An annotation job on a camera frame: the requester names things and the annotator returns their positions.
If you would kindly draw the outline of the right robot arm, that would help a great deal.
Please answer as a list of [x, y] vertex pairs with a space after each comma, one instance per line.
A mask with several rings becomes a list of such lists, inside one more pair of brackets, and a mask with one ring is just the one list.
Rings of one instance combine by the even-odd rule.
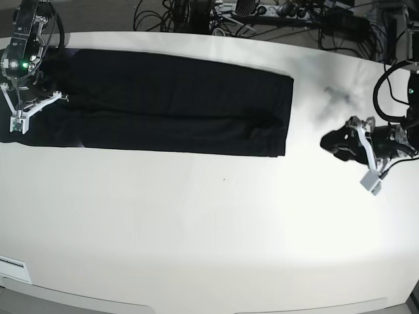
[[2, 75], [16, 93], [15, 110], [24, 109], [22, 92], [46, 99], [56, 91], [56, 84], [42, 74], [46, 61], [64, 52], [65, 32], [62, 19], [51, 1], [22, 1], [13, 17], [10, 43], [1, 56]]

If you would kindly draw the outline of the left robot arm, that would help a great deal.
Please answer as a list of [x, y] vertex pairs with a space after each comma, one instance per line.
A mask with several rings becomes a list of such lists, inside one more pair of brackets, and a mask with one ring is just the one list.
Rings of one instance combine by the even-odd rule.
[[353, 116], [324, 135], [321, 148], [339, 160], [375, 167], [418, 158], [418, 2], [403, 1], [401, 15], [405, 26], [373, 87], [372, 105], [382, 124]]

